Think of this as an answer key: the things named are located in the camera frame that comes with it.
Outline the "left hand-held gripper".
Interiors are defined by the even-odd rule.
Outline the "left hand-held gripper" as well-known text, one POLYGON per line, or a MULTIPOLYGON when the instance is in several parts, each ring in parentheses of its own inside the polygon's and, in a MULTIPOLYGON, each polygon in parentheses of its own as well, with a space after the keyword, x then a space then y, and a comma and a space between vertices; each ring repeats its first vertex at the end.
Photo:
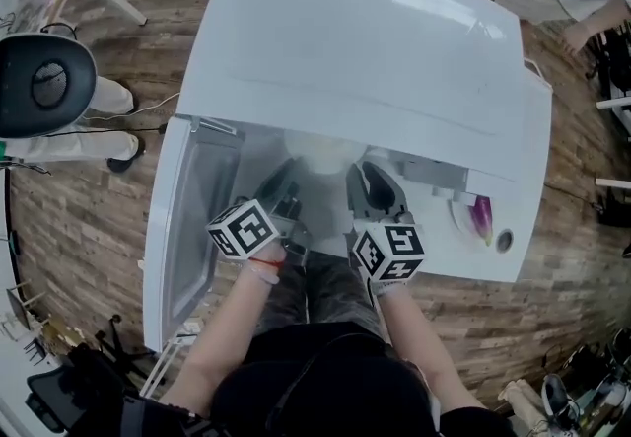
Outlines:
POLYGON ((276 241, 285 250, 287 263, 306 264, 311 234, 300 220, 303 174, 304 159, 289 158, 260 184, 254 198, 232 202, 227 191, 210 193, 206 230, 224 257, 245 260, 276 241))

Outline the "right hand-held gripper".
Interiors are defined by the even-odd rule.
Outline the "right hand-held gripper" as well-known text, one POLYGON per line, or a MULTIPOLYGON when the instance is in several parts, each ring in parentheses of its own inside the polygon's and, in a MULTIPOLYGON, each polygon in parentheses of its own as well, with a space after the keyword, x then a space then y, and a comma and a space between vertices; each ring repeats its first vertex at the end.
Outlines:
MULTIPOLYGON (((405 195, 378 165, 365 161, 362 171, 352 164, 346 175, 349 210, 355 219, 379 211, 404 211, 405 195)), ((424 233, 409 212, 379 221, 355 220, 352 254, 369 281, 407 281, 425 260, 424 233)))

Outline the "white bowl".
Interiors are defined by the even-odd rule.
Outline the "white bowl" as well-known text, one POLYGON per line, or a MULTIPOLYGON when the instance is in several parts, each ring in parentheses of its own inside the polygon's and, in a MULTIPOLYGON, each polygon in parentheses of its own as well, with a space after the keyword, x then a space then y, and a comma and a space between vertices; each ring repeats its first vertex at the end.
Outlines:
POLYGON ((302 158, 309 170, 319 175, 336 175, 346 171, 367 151, 366 144, 330 138, 302 131, 284 132, 284 144, 293 158, 302 158))

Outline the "white microwave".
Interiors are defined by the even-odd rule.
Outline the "white microwave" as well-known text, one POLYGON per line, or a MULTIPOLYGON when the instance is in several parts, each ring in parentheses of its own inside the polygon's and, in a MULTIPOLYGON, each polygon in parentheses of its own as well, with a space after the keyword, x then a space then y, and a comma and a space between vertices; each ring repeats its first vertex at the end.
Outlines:
POLYGON ((464 94, 522 67, 518 20, 490 0, 209 0, 154 181, 145 344, 161 350, 212 284, 210 193, 245 195, 244 135, 204 112, 218 80, 322 88, 497 135, 464 94))

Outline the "person's right forearm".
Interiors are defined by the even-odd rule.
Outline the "person's right forearm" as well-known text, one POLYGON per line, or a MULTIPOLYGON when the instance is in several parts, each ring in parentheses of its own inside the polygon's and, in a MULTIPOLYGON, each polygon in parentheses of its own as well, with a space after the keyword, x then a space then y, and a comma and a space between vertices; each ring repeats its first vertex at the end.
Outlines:
POLYGON ((377 299, 392 345, 423 373, 443 412, 484 405, 465 387, 456 366, 407 287, 377 299))

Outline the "person's left forearm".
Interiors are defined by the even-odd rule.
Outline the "person's left forearm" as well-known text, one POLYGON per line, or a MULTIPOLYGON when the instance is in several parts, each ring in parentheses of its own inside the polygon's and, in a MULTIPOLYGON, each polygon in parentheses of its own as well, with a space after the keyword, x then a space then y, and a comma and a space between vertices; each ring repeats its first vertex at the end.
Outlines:
POLYGON ((242 266, 228 296, 191 346, 160 403, 206 416, 217 388, 245 360, 286 253, 272 242, 242 266))

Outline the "white table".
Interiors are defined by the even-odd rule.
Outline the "white table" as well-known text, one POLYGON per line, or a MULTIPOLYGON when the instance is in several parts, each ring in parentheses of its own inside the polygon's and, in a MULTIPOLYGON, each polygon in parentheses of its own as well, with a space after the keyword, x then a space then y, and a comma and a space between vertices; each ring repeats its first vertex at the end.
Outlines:
POLYGON ((368 146, 355 162, 372 162, 397 182, 404 211, 373 208, 368 219, 349 210, 346 175, 312 173, 304 161, 298 198, 300 220, 311 234, 310 252, 358 263, 352 254, 355 220, 379 221, 409 212, 421 226, 425 260, 418 271, 453 277, 512 282, 530 241, 547 165, 551 92, 522 67, 468 91, 464 98, 498 129, 484 135, 417 109, 298 87, 236 78, 218 80, 204 104, 207 116, 240 130, 241 162, 234 191, 254 198, 260 184, 287 159, 284 132, 302 131, 368 146), (455 191, 489 197, 493 241, 461 232, 450 212, 455 191), (514 243, 505 254, 497 236, 511 229, 514 243))

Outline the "white wristband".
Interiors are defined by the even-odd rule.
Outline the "white wristband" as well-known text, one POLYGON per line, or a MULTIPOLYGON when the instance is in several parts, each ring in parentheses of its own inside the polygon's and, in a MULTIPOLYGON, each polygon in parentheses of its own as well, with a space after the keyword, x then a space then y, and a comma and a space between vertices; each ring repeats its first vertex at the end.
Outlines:
POLYGON ((372 295, 379 299, 388 292, 399 290, 407 286, 406 280, 394 280, 394 281, 378 281, 372 280, 369 283, 372 295))

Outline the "purple eggplant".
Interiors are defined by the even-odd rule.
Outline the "purple eggplant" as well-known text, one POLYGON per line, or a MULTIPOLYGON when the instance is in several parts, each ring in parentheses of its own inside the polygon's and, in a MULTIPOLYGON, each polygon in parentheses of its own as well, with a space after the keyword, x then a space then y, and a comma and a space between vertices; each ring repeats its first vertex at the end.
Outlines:
POLYGON ((473 206, 469 206, 469 215, 477 235, 490 247, 493 241, 493 215, 490 199, 477 196, 473 206))

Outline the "person's grey trousers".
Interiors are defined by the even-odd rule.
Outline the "person's grey trousers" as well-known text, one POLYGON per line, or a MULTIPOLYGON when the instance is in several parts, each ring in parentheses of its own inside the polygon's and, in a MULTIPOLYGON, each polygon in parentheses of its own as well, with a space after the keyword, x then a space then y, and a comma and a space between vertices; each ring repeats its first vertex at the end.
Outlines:
POLYGON ((304 267, 285 264, 255 335, 289 326, 354 324, 381 336, 381 321, 359 270, 346 258, 311 252, 304 267))

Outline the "person's black shirt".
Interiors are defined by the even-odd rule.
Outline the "person's black shirt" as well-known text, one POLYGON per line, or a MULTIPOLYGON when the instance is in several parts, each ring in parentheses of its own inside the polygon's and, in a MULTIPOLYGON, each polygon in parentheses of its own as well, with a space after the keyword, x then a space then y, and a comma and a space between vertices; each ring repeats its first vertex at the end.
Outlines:
POLYGON ((201 417, 127 399, 119 437, 517 437, 480 407, 442 412, 420 370, 352 323, 256 337, 201 417))

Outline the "white floor stand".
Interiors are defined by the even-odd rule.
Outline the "white floor stand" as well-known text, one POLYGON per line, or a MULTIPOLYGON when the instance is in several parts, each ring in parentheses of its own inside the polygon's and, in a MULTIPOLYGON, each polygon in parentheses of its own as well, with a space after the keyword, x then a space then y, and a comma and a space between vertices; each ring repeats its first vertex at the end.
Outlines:
POLYGON ((199 317, 190 318, 179 327, 176 333, 167 341, 160 356, 151 370, 139 394, 143 398, 151 398, 159 385, 166 380, 166 374, 179 352, 192 345, 201 333, 203 320, 199 317))

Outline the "black mesh chair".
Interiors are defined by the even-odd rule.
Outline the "black mesh chair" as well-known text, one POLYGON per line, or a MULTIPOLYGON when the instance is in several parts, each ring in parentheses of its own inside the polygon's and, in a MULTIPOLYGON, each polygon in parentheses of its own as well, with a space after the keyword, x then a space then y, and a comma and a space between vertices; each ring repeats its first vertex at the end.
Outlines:
POLYGON ((141 367, 155 357, 150 349, 127 352, 112 315, 109 330, 95 335, 96 349, 82 342, 62 357, 58 368, 27 378, 26 406, 54 434, 65 437, 120 437, 124 397, 139 394, 149 379, 141 367))

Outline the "white desk frame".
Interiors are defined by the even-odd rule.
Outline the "white desk frame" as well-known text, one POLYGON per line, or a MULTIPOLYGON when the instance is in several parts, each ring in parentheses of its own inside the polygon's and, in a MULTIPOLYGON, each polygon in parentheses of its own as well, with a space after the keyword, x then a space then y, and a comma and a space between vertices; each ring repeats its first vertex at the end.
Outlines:
MULTIPOLYGON (((622 125, 625 131, 626 142, 631 147, 631 96, 596 102, 596 108, 598 110, 611 111, 615 119, 622 125)), ((621 181, 595 178, 595 185, 631 191, 631 180, 621 181)))

